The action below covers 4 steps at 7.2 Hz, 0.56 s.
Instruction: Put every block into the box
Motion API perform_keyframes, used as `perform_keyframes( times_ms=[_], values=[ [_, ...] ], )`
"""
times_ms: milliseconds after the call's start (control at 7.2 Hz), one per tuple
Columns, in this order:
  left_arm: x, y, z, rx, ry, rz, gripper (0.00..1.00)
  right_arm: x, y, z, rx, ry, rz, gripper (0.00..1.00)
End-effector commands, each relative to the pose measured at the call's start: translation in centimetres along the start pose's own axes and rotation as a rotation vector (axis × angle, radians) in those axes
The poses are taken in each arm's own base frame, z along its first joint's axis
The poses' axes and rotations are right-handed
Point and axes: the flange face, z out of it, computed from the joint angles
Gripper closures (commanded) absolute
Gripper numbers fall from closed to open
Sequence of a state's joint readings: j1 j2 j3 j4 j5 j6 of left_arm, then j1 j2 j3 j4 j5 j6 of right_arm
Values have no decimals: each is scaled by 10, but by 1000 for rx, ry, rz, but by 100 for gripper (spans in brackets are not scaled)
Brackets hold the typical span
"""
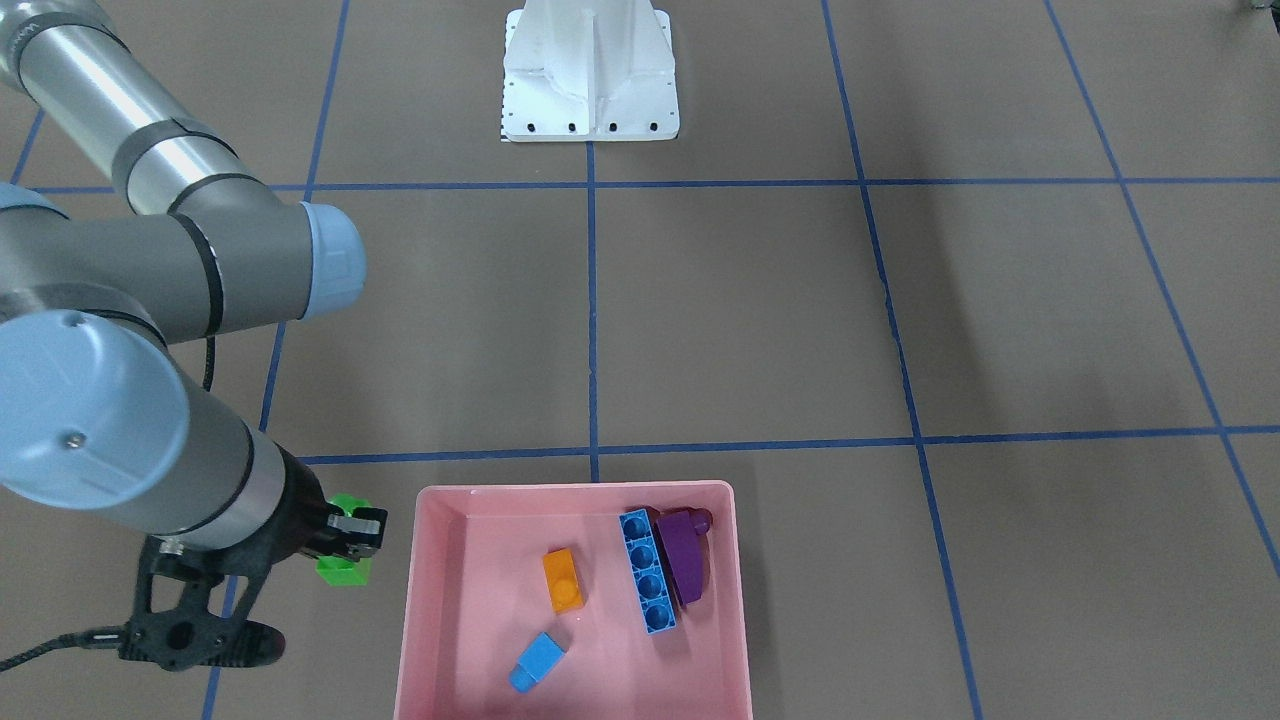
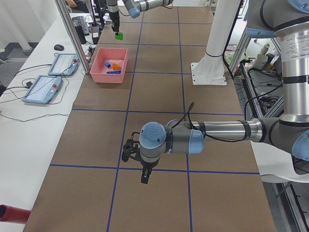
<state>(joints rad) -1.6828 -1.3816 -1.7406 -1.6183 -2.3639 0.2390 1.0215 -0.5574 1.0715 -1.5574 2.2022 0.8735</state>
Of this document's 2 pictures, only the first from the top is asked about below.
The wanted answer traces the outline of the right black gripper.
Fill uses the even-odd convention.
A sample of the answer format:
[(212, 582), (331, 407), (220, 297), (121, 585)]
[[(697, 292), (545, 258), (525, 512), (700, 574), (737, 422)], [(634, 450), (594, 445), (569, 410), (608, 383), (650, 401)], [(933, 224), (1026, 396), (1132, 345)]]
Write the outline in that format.
[(215, 552), (215, 573), (265, 577), (270, 568), (301, 553), (326, 562), (361, 562), (379, 552), (378, 544), (340, 541), (383, 541), (388, 511), (353, 509), (334, 512), (314, 471), (271, 441), (253, 445), (248, 484), (238, 498), (251, 498), (268, 480), (270, 511), (253, 533)]

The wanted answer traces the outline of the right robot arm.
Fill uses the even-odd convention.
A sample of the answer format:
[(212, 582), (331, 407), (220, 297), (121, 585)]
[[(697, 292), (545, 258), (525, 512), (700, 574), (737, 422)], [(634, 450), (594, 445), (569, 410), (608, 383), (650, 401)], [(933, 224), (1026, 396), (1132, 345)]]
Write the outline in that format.
[(93, 1), (5, 1), (3, 83), (38, 104), (131, 217), (77, 222), (3, 186), (3, 484), (164, 550), (358, 561), (387, 516), (314, 474), (184, 373), (174, 343), (351, 306), (364, 242), (338, 208), (287, 204), (196, 120)]

